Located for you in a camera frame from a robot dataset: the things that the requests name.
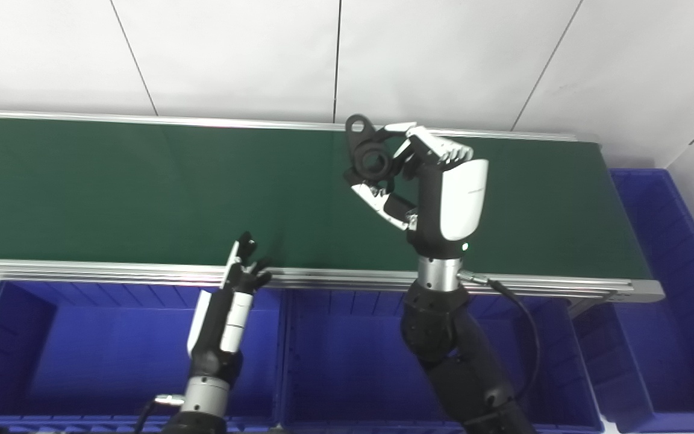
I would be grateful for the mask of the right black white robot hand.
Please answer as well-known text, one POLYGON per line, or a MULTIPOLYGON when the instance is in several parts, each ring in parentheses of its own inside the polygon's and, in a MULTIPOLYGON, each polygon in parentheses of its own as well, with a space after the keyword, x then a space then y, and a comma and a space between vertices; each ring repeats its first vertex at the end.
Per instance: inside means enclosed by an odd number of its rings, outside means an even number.
POLYGON ((415 122, 376 128, 352 115, 345 137, 352 191, 403 231, 418 255, 461 259, 480 223, 489 162, 415 122))

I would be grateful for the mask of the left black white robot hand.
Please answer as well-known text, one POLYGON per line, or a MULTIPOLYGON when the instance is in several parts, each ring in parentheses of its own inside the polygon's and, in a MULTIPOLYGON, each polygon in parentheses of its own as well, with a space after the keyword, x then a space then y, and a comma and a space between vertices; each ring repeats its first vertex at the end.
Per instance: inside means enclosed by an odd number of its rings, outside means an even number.
POLYGON ((189 377, 214 377, 230 388, 239 378, 240 344, 254 297, 272 280, 269 259, 250 262, 257 247, 251 233, 242 233, 230 250, 218 288, 198 297, 187 338, 189 377))

